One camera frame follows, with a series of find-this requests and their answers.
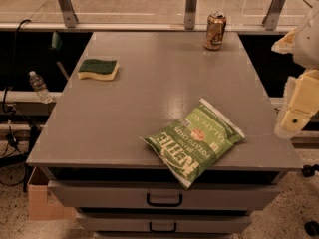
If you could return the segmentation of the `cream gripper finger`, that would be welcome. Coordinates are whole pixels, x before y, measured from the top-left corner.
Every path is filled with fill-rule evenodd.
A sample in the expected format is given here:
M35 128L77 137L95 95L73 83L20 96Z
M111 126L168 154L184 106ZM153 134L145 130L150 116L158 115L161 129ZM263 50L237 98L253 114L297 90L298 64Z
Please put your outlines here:
M310 122L304 113L281 109L278 113L274 133L280 138L292 138Z

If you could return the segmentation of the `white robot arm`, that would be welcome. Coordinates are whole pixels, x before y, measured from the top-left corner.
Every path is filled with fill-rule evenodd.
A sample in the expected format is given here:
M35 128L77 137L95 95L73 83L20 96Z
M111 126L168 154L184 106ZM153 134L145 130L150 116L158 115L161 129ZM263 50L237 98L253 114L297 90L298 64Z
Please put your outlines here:
M275 134L292 138L319 112L319 5L314 6L297 28L271 47L279 54L290 53L305 71L289 77L284 87Z

